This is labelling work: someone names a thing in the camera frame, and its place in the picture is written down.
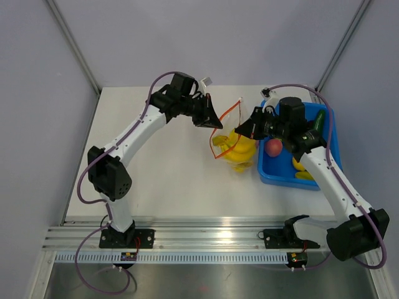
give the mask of blue plastic container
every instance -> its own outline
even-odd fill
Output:
[[[317,112],[320,109],[326,111],[324,127],[323,127],[323,138],[327,140],[329,134],[329,113],[327,107],[321,104],[315,103],[304,103],[305,104],[305,117],[309,120],[314,120],[316,118]],[[276,107],[276,112],[279,113],[279,106]],[[282,152],[279,156],[275,158],[269,157],[264,151],[265,142],[270,138],[265,138],[259,142],[259,159],[257,162],[257,170],[261,176],[261,181],[265,184],[272,184],[285,187],[294,187],[306,190],[320,190],[315,181],[310,181],[306,179],[296,179],[295,173],[298,172],[292,165],[292,155],[283,147]],[[337,130],[334,127],[332,129],[332,138],[330,150],[335,162],[341,166],[341,159],[339,156],[339,147],[337,139]]]

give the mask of transparent bag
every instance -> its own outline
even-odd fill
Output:
[[[209,137],[209,146],[215,159],[226,162],[233,170],[242,173],[254,164],[256,141],[234,132],[248,119],[243,98],[220,117],[223,129],[214,129]]]

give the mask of pink fruit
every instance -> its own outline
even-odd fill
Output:
[[[264,145],[264,151],[272,158],[277,157],[282,151],[282,142],[279,139],[270,139]]]

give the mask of green cucumber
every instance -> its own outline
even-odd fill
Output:
[[[320,109],[319,112],[317,112],[316,118],[313,122],[313,129],[317,130],[321,135],[323,134],[324,120],[325,110]]]

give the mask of white wall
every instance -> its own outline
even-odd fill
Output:
[[[101,86],[315,85],[361,0],[57,0]]]
[[[0,0],[0,290],[21,299],[59,224],[96,99],[41,0]]]
[[[388,269],[399,281],[399,2],[374,1],[323,93],[336,112],[342,164],[390,216]]]

